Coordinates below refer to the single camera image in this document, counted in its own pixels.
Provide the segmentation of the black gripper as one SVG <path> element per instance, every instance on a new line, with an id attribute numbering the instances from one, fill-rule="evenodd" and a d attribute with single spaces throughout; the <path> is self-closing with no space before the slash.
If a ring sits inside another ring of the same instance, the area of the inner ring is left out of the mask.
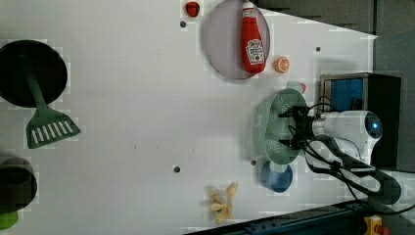
<path id="1" fill-rule="evenodd" d="M 308 107 L 294 106 L 292 109 L 288 109 L 286 112 L 279 114 L 279 118 L 291 118 L 295 121 L 295 135 L 292 140 L 279 140 L 289 148 L 295 150 L 301 150 L 306 147 L 307 141 L 314 138 L 312 131 L 312 123 L 314 118 L 309 114 Z"/>

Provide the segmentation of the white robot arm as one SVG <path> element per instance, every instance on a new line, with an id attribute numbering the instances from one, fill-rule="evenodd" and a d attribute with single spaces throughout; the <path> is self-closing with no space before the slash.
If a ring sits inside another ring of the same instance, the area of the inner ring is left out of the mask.
<path id="1" fill-rule="evenodd" d="M 372 152 L 383 137 L 383 125 L 369 111 L 330 112 L 311 117 L 308 107 L 293 106 L 279 115 L 292 118 L 292 137 L 280 143 L 304 151 L 309 169 L 341 180 L 385 205 L 401 196 L 396 179 L 371 165 Z"/>

